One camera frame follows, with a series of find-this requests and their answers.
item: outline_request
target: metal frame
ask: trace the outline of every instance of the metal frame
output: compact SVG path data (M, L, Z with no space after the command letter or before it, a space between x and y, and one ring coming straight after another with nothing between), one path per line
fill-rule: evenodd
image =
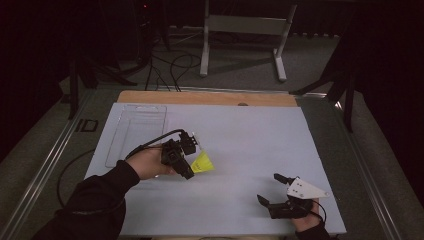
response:
M290 6L290 11L286 19L222 16L209 14L209 0L205 0L204 39L200 76L206 77L208 75L209 31L256 33L281 36L280 45L274 49L274 61L277 68L278 80L285 82L287 76L281 54L287 41L296 7L297 5Z
M306 93L303 96L297 96L297 99L301 98L322 98L325 99L325 94L314 94L314 93ZM344 110L342 108L342 104L340 102L334 103L334 108L332 108L334 115L336 116L336 121L339 124L341 129L346 129L346 131L340 131L346 141L349 143L355 158L357 161L356 166L358 169L358 174L361 177L363 186L365 191L367 191L370 201L374 207L375 213L381 223L381 227L383 228L384 233L386 234L387 239L403 239L400 231L394 222L394 219L390 213L389 207L387 206L386 200L383 197L383 194L378 189L377 183L374 180L374 177L371 173L371 170L368 167L368 163L365 157L362 155L358 142L352 132L346 128L343 113Z

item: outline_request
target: metal stand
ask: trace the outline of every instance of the metal stand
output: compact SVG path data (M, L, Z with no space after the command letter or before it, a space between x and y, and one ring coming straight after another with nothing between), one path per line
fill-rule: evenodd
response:
M209 31L221 31L281 36L279 47L274 49L274 60L278 79L282 82L286 81L287 76L281 54L287 41L296 7L297 5L291 5L289 15L286 19L222 16L209 14L209 0L205 0L205 25L200 76L206 77L208 75Z
M68 119L73 119L76 112L78 111L79 105L79 95L78 95L78 76L83 82L86 88L96 88L98 81L96 79L96 74L93 69L108 75L116 82L126 85L126 86L136 86L137 83L128 81L127 79L117 75L111 70L101 66L96 61L90 57L83 56L80 51L73 50L70 54L69 59L69 87L70 87L70 96L69 102L71 104L71 109Z
M289 93L293 95L303 95L329 82L334 83L328 91L327 95L325 96L328 101L336 103L340 100L343 93L346 92L343 121L345 123L346 128L350 132L352 132L351 119L353 108L353 96L355 90L355 77L352 74L342 71L334 72L327 77L321 77L318 81L306 87L303 87L296 91L291 91Z

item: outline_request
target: gray floor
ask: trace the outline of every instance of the gray floor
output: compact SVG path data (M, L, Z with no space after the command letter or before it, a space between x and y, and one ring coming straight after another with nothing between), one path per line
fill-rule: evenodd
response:
M181 39L171 38L171 43ZM199 67L188 70L179 86L183 90L213 88L221 90L249 91L290 91L316 81L325 67L338 39L294 36L289 38L283 53L288 80L277 80L271 59L271 50L278 39L269 38L260 43L222 44L211 46L209 75L199 76ZM172 50L189 51L200 56L202 39L194 37L177 44ZM181 52L163 52L164 46L158 45L154 55L172 61L182 55ZM176 62L187 65L190 58ZM170 64L157 58L153 66L170 86L173 84L169 74ZM128 76L139 83L137 87L125 87L99 76L101 83L97 90L85 90L81 87L81 99L87 99L82 106L78 119L99 119L104 124L111 104L116 101L122 89L144 89L148 67ZM182 68L173 69L176 76ZM156 88L158 75L152 74L149 89ZM160 89L165 89L158 80ZM68 90L67 81L63 83ZM325 93L331 84L320 87L314 92ZM323 161L332 188L337 195L338 205L347 227L347 234L340 239L424 239L424 213L412 189L407 184L396 158L366 107L360 93L355 93L353 109L353 130L345 131L340 112L320 97L299 98L308 124L314 137L318 153ZM58 136L70 131L69 141L63 147L61 156L55 162L43 191L34 204L28 205L32 211L21 216L22 224L16 232L16 239L29 239L30 236L47 221L54 210L59 208L55 194L55 182L60 170L82 152L96 146L101 131L93 133L75 132L75 122L67 120L69 106L57 103L33 127L0 165L0 226L4 229L12 217L27 186L42 163L48 158ZM73 186L80 181L88 166L90 155L73 165L63 179L62 196L66 199Z

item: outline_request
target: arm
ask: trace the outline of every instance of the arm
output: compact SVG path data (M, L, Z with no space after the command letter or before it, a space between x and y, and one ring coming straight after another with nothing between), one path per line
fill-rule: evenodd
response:
M318 199L314 199L311 211L318 214ZM308 214L304 218L292 219L296 228L296 236L300 240L328 240L330 235L325 230L325 224L317 216Z
M79 183L64 209L33 237L38 239L117 239L125 218L126 192L144 179L173 170L160 163L161 149L141 151L103 176Z

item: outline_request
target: yellow object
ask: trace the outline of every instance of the yellow object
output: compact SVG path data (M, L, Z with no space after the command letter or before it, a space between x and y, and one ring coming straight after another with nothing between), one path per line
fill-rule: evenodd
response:
M215 167L213 166L211 160L209 159L208 154L203 150L200 152L199 156L197 156L197 158L191 164L191 170L193 170L194 173L207 172L214 169Z

